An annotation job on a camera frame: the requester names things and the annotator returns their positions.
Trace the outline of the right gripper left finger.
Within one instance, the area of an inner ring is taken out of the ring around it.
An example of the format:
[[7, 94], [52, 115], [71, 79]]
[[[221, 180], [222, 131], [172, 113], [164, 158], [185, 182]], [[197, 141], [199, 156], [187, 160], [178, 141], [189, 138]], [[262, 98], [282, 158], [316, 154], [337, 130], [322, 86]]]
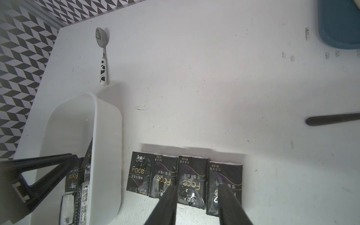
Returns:
[[145, 225], [175, 225], [177, 210], [177, 187], [170, 186], [164, 192]]

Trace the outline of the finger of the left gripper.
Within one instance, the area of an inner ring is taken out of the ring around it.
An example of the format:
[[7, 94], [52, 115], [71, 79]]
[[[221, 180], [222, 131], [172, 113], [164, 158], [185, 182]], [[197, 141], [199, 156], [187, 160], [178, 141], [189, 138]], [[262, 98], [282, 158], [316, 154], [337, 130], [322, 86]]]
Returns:
[[1, 162], [1, 223], [24, 219], [78, 165], [76, 154]]

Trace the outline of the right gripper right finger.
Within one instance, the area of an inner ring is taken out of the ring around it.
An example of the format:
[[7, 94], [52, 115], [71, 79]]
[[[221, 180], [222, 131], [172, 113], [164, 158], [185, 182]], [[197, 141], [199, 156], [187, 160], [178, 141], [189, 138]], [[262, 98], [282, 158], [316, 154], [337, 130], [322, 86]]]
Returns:
[[226, 184], [218, 188], [218, 211], [221, 225], [252, 225], [242, 205]]

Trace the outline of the black pocket tissue pack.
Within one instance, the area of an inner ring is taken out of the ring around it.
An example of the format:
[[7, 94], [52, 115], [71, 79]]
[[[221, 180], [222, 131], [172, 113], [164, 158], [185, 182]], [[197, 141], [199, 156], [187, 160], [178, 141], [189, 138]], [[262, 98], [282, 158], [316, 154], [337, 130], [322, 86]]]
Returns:
[[176, 186], [178, 158], [154, 154], [149, 197], [161, 199], [170, 186]]
[[178, 156], [178, 203], [204, 210], [208, 189], [209, 158]]
[[83, 158], [82, 161], [82, 168], [84, 168], [86, 171], [90, 172], [91, 171], [91, 162], [92, 162], [92, 142], [93, 139], [91, 140], [88, 149], [86, 151], [86, 154]]
[[66, 176], [65, 193], [77, 191], [82, 185], [85, 177], [85, 169], [82, 167], [74, 167]]
[[61, 199], [59, 225], [75, 224], [75, 192], [65, 193]]
[[210, 161], [208, 168], [208, 190], [206, 197], [206, 214], [218, 216], [218, 187], [226, 184], [236, 199], [242, 202], [243, 165]]
[[132, 152], [126, 191], [149, 196], [154, 154]]
[[84, 182], [78, 189], [75, 199], [74, 225], [86, 225], [90, 182]]

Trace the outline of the black spoon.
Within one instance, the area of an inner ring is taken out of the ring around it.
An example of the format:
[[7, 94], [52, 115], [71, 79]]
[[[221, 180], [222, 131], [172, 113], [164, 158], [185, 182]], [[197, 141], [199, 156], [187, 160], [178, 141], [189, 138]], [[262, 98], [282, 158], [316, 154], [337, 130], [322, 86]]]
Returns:
[[323, 126], [343, 122], [358, 121], [360, 113], [332, 114], [323, 116], [312, 116], [305, 119], [305, 123], [309, 126]]

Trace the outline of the teal tray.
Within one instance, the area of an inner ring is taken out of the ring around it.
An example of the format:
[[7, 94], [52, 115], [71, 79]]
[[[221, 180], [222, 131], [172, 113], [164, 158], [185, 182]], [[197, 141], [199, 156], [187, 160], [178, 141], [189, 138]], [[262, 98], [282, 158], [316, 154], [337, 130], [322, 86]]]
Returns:
[[318, 1], [317, 11], [324, 43], [338, 49], [360, 48], [360, 9], [354, 1]]

